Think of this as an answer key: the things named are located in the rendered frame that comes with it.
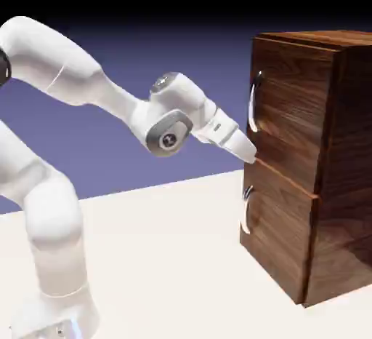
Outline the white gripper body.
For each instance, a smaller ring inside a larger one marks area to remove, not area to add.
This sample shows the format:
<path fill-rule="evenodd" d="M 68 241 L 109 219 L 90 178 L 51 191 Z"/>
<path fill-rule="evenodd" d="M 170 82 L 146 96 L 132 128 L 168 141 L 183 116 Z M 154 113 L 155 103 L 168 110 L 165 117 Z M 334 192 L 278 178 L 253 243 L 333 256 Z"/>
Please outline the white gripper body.
<path fill-rule="evenodd" d="M 222 147 L 247 164 L 253 164 L 256 161 L 256 146 L 240 129 L 234 131 Z"/>

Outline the dark wood cabinet door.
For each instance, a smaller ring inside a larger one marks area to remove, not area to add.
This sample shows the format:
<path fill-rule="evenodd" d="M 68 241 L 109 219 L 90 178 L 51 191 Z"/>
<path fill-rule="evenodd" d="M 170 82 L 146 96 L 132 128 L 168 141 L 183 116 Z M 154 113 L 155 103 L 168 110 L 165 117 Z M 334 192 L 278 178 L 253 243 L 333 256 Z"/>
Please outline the dark wood cabinet door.
<path fill-rule="evenodd" d="M 253 186 L 240 243 L 296 304 L 304 302 L 311 215 L 318 196 L 261 163 L 246 164 L 243 188 Z"/>
<path fill-rule="evenodd" d="M 260 161 L 308 193 L 318 192 L 318 162 L 335 47 L 256 37 L 251 76 L 261 76 L 254 99 Z"/>

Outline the dark wood cabinet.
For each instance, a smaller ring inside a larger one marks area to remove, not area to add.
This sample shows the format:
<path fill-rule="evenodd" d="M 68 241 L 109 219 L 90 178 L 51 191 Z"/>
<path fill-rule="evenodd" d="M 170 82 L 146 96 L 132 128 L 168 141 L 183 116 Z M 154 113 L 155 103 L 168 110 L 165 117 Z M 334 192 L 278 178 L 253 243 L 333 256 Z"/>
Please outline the dark wood cabinet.
<path fill-rule="evenodd" d="M 300 31 L 256 38 L 337 49 L 311 215 L 304 302 L 372 285 L 372 33 Z"/>

